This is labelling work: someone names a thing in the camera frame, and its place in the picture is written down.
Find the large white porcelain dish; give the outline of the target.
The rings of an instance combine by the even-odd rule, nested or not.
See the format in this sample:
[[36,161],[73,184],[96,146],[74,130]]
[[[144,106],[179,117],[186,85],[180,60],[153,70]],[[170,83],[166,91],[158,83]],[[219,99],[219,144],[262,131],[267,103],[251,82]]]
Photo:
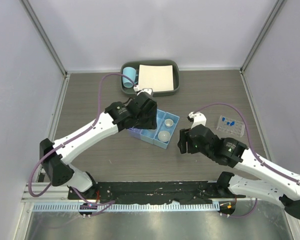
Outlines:
[[171,134],[168,131],[163,130],[158,133],[157,137],[158,137],[159,141],[161,141],[163,143],[167,143],[167,142],[169,142],[169,140],[171,138]]

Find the clear acrylic test tube rack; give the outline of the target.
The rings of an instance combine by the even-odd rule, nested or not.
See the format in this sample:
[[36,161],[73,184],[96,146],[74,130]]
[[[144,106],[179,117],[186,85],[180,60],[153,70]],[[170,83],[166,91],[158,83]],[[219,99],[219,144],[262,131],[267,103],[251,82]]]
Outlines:
[[[227,122],[235,121],[234,125],[227,125]],[[245,134],[245,123],[239,120],[235,120],[226,116],[221,115],[219,117],[218,123],[217,123],[217,130],[225,133],[229,133],[232,135],[235,135],[237,137],[243,137]]]

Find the small white porcelain crucible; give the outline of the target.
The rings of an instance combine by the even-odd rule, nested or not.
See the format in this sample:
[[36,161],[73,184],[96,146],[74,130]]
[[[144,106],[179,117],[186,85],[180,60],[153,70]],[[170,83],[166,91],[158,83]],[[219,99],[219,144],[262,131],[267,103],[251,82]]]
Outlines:
[[174,121],[170,118],[166,119],[164,121],[164,125],[167,127],[167,128],[171,128],[173,125],[174,125]]

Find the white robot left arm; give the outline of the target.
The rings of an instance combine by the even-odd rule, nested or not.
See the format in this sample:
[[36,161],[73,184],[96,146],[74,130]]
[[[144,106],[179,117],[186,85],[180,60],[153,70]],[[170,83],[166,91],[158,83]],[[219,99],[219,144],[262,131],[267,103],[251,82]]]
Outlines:
[[72,161],[101,140],[130,128],[157,128],[157,102],[152,89],[142,89],[127,104],[112,103],[95,120],[61,139],[43,140],[40,143],[41,164],[51,185],[67,185],[79,191],[83,198],[92,199],[97,192],[92,177],[74,167]]

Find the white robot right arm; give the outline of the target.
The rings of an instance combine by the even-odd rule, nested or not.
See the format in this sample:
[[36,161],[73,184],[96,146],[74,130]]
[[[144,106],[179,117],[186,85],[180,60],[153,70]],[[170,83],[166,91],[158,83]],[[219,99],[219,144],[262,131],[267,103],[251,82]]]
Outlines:
[[255,155],[246,144],[219,138],[209,128],[197,125],[181,129],[177,144],[181,154],[201,153],[213,162],[255,176],[251,180],[224,171],[216,182],[216,193],[223,198],[253,197],[273,203],[300,220],[300,175]]

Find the blue three-compartment organizer box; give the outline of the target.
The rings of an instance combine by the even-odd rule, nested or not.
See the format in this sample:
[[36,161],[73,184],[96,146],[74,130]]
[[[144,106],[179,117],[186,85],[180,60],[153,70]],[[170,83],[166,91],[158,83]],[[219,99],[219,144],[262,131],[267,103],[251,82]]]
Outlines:
[[[172,127],[166,127],[165,126],[165,120],[166,119],[172,119],[174,124]],[[157,128],[156,129],[137,129],[137,128],[129,128],[128,132],[129,134],[141,141],[144,141],[146,143],[149,143],[151,145],[155,145],[157,147],[160,147],[162,149],[167,149],[170,140],[172,138],[172,135],[174,134],[174,131],[177,127],[177,124],[180,120],[180,117],[172,114],[170,112],[166,112],[163,110],[158,109],[157,115],[156,115],[156,121],[157,121]],[[158,139],[158,133],[160,131],[168,131],[171,135],[169,142],[161,142]]]

